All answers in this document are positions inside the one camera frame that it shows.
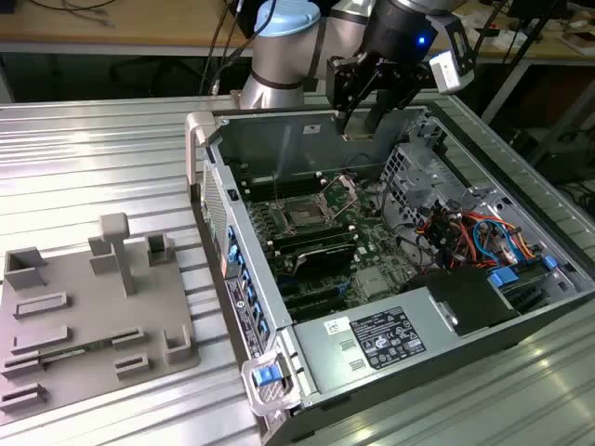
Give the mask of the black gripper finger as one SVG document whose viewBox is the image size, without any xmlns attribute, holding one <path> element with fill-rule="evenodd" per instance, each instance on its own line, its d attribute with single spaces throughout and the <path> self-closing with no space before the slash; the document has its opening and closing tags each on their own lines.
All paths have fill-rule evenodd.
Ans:
<svg viewBox="0 0 595 446">
<path fill-rule="evenodd" d="M 430 66 L 421 62 L 414 68 L 397 71 L 392 76 L 392 84 L 377 89 L 376 103 L 364 120 L 368 134 L 374 134 L 383 117 L 393 109 L 404 109 L 430 79 Z"/>
<path fill-rule="evenodd" d="M 378 77 L 376 54 L 333 56 L 327 61 L 326 97 L 337 112 L 336 130 L 343 135 L 352 113 L 369 96 Z"/>
</svg>

